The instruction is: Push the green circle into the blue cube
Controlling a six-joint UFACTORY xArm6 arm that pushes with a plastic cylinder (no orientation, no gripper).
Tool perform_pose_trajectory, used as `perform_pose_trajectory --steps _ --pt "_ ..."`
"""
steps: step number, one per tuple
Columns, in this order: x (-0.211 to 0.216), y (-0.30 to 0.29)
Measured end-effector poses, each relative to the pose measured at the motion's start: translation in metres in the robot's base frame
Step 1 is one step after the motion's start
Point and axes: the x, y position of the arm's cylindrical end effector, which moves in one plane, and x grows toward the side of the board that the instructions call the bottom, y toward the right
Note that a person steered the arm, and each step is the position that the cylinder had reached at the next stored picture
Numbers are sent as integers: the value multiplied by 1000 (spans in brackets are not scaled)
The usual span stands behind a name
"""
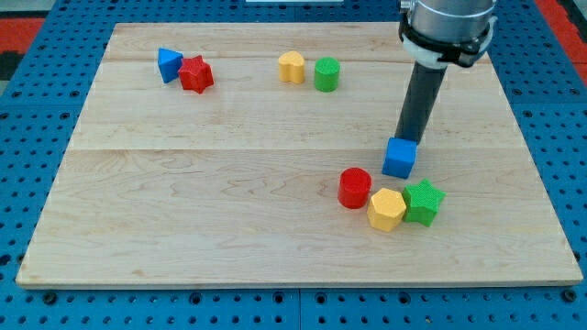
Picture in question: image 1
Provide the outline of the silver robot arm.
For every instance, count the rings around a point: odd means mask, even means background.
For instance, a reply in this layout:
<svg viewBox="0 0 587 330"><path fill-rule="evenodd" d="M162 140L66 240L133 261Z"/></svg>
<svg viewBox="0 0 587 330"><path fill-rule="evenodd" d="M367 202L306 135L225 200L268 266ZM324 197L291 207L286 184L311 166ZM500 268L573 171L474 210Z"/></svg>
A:
<svg viewBox="0 0 587 330"><path fill-rule="evenodd" d="M469 68L493 39L496 0L399 0L398 34L415 62L431 70Z"/></svg>

